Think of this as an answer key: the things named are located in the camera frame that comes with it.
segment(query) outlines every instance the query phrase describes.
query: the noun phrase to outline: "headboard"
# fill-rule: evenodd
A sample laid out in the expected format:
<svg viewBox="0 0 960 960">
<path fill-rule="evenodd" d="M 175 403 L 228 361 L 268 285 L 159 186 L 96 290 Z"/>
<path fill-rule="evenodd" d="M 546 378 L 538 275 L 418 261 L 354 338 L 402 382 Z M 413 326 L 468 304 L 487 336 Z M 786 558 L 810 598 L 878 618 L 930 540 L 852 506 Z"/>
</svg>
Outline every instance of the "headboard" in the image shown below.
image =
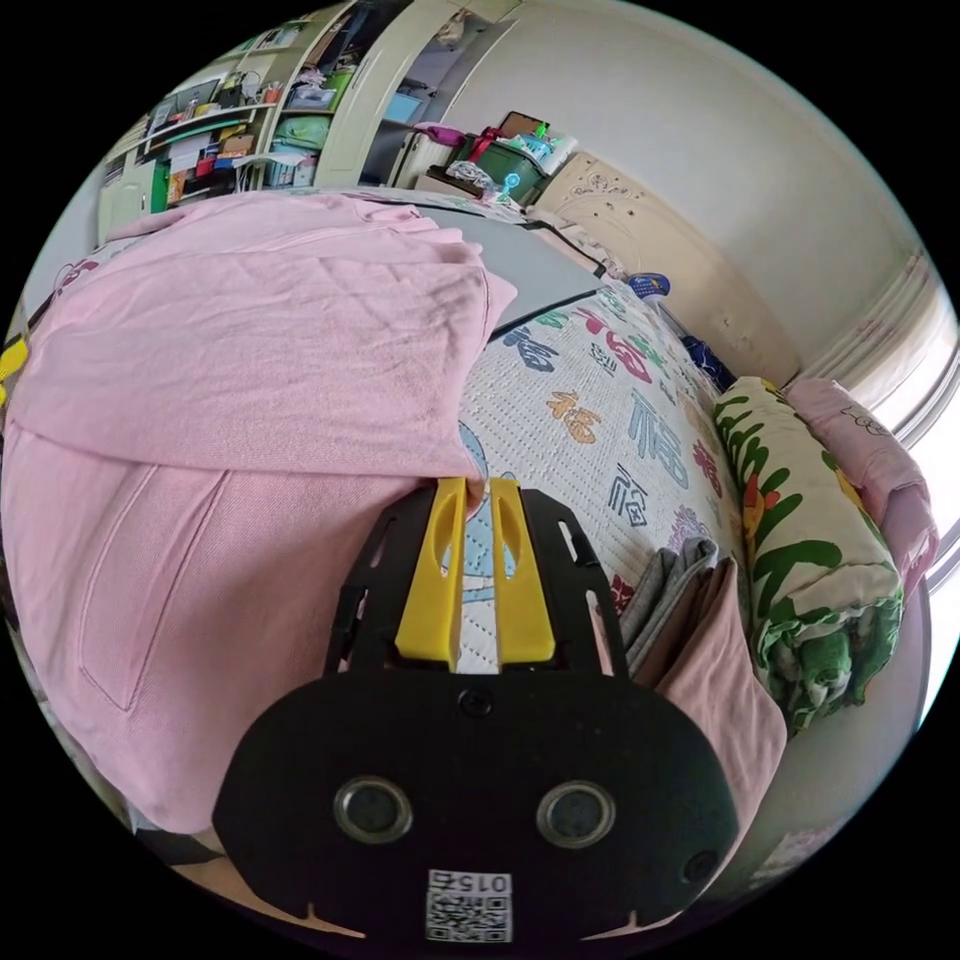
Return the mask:
<svg viewBox="0 0 960 960">
<path fill-rule="evenodd" d="M 609 164 L 576 154 L 537 207 L 579 224 L 630 273 L 668 277 L 670 312 L 735 376 L 783 386 L 800 370 L 796 346 L 720 249 Z"/>
</svg>

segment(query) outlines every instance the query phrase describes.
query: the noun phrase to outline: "printed number label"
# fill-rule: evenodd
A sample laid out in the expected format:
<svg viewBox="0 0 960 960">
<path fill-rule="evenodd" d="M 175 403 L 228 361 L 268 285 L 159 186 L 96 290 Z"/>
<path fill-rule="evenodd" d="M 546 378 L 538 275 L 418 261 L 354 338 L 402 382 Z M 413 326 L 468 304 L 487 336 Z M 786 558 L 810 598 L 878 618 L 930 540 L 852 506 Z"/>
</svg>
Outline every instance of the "printed number label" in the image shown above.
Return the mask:
<svg viewBox="0 0 960 960">
<path fill-rule="evenodd" d="M 443 943 L 510 943 L 513 885 L 508 873 L 431 870 L 426 935 Z"/>
</svg>

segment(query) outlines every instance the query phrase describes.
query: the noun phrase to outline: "white wall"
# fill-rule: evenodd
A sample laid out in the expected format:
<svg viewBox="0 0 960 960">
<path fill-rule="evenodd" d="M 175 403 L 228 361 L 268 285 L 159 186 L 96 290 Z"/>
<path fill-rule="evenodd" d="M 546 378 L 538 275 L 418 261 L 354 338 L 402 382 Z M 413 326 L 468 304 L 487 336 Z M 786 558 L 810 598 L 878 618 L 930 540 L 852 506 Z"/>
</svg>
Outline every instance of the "white wall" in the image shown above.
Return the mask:
<svg viewBox="0 0 960 960">
<path fill-rule="evenodd" d="M 810 360 L 917 239 L 852 145 L 758 64 L 629 4 L 526 0 L 445 123 L 540 117 L 716 243 Z"/>
<path fill-rule="evenodd" d="M 23 306 L 27 317 L 53 292 L 57 275 L 68 263 L 76 263 L 97 245 L 97 205 L 103 166 L 98 164 L 80 185 L 55 224 L 40 251 L 23 288 Z"/>
</svg>

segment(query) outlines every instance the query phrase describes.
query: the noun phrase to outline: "folded gray cloth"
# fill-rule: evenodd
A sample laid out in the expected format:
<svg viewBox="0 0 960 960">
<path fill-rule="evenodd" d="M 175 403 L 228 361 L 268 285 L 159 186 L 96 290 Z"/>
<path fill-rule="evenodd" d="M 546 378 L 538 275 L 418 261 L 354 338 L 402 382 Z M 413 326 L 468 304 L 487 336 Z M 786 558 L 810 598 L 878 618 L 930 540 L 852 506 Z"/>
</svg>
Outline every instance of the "folded gray cloth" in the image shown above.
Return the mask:
<svg viewBox="0 0 960 960">
<path fill-rule="evenodd" d="M 666 547 L 657 551 L 620 618 L 631 677 L 636 677 L 656 646 L 677 605 L 695 593 L 690 589 L 694 581 L 713 570 L 719 558 L 719 547 L 698 537 L 686 540 L 679 554 Z"/>
</svg>

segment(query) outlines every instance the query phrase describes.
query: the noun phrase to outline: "pink towel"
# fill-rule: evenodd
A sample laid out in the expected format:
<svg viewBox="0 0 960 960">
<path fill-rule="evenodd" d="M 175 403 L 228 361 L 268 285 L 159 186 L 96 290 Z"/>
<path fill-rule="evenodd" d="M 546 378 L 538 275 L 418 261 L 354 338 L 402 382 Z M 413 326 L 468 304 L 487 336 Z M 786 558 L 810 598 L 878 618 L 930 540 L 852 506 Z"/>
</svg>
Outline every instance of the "pink towel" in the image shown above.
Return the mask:
<svg viewBox="0 0 960 960">
<path fill-rule="evenodd" d="M 798 380 L 786 397 L 860 494 L 890 548 L 907 600 L 940 545 L 920 468 L 836 381 Z"/>
<path fill-rule="evenodd" d="M 679 707 L 710 741 L 733 796 L 740 830 L 720 875 L 750 829 L 770 788 L 787 743 L 783 713 L 754 675 L 743 634 L 737 593 L 737 565 L 727 558 L 698 578 L 696 596 L 686 598 L 688 639 L 654 683 L 654 689 Z M 670 641 L 678 636 L 671 635 Z M 609 672 L 609 659 L 604 666 Z M 638 933 L 672 922 L 675 914 L 653 924 L 634 916 L 623 927 L 594 939 Z"/>
<path fill-rule="evenodd" d="M 516 291 L 413 208 L 262 193 L 144 226 L 39 327 L 0 510 L 54 713 L 198 833 L 249 724 L 319 675 L 383 507 L 478 497 L 458 407 Z"/>
</svg>

